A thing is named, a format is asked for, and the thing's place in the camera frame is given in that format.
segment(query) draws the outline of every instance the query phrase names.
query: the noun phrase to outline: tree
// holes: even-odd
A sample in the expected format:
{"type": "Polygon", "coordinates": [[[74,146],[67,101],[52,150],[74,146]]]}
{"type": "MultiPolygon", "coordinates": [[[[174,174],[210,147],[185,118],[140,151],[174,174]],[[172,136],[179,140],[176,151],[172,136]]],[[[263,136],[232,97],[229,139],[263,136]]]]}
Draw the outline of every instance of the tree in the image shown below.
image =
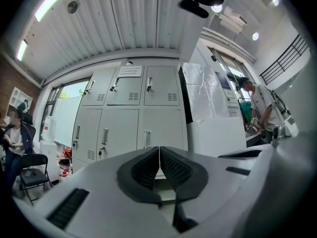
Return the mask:
{"type": "Polygon", "coordinates": [[[80,96],[83,96],[83,94],[84,94],[83,89],[80,88],[80,89],[78,90],[78,92],[79,92],[79,95],[80,95],[80,96]]]}
{"type": "Polygon", "coordinates": [[[67,98],[70,98],[70,95],[65,90],[62,90],[60,94],[60,99],[67,99],[67,98]]]}

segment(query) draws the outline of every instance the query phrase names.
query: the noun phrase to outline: metal railing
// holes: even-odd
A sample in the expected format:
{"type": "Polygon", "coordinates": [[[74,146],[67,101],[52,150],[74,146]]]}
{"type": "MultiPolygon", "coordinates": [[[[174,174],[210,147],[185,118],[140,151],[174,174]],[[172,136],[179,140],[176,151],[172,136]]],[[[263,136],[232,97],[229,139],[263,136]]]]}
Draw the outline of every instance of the metal railing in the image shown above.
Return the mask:
{"type": "Polygon", "coordinates": [[[308,48],[308,45],[300,35],[297,35],[292,44],[284,53],[260,74],[266,85],[276,79],[280,74],[285,72],[308,48]]]}

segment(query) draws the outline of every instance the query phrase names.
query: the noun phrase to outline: black folding chair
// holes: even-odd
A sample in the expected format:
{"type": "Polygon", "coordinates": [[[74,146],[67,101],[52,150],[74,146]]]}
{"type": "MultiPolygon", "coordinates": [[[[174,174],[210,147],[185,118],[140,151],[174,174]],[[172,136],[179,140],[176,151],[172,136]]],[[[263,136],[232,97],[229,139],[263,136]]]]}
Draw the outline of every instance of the black folding chair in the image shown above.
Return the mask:
{"type": "Polygon", "coordinates": [[[25,154],[21,158],[20,177],[21,177],[22,187],[20,189],[23,191],[23,194],[24,194],[24,191],[26,192],[32,205],[33,205],[33,201],[39,199],[39,197],[35,199],[31,199],[28,193],[28,189],[36,188],[41,185],[43,185],[43,189],[45,189],[46,182],[49,182],[52,187],[49,174],[47,171],[48,161],[49,160],[47,156],[44,154],[25,154]],[[30,166],[40,166],[40,165],[45,165],[44,173],[39,169],[29,168],[30,166]]]}

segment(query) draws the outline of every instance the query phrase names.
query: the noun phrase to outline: brick wall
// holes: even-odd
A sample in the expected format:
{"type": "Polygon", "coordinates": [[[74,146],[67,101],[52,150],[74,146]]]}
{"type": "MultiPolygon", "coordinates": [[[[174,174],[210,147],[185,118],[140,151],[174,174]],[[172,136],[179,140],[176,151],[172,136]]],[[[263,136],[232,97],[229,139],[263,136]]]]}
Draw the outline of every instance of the brick wall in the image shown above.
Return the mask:
{"type": "Polygon", "coordinates": [[[15,87],[33,98],[30,107],[30,114],[33,115],[41,91],[40,88],[31,83],[0,55],[0,112],[2,116],[5,114],[15,87]]]}

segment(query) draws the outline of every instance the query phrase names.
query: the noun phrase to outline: ceiling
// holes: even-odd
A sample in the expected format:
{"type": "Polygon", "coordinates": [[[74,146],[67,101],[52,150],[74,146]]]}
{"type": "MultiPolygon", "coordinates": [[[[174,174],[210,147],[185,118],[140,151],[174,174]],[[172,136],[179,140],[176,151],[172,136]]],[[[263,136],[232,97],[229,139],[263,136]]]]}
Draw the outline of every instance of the ceiling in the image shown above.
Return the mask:
{"type": "Polygon", "coordinates": [[[24,39],[23,63],[47,79],[79,61],[137,48],[180,50],[188,12],[180,0],[58,0],[24,39]],[[78,2],[70,14],[67,6],[78,2]]]}
{"type": "Polygon", "coordinates": [[[266,41],[270,33],[278,25],[280,19],[285,14],[285,9],[280,4],[275,7],[272,0],[224,0],[222,11],[228,6],[232,12],[244,17],[248,24],[245,25],[241,33],[236,34],[220,24],[221,20],[217,14],[211,20],[211,16],[205,22],[205,27],[214,30],[228,39],[232,40],[253,57],[257,58],[259,47],[266,41]],[[259,33],[257,41],[252,40],[253,33],[259,33]]]}

